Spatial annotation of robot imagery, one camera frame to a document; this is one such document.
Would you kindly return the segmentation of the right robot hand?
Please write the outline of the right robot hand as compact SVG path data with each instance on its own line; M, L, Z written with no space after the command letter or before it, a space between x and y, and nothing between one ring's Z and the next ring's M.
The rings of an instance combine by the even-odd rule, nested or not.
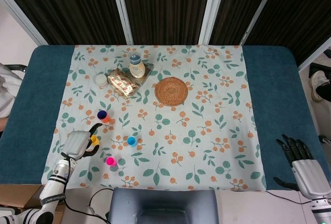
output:
M296 180L288 183L278 177L274 181L281 187L301 192L310 200L327 198L330 196L330 184L319 164L314 159L309 147L300 139L293 139L282 135L283 140L277 139Z

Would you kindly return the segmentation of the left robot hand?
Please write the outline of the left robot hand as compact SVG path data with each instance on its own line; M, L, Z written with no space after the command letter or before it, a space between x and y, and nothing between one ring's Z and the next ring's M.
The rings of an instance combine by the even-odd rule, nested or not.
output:
M99 150L99 143L92 141L92 136L102 123L96 123L89 131L72 131L63 146L61 155L78 161L82 157L94 156Z

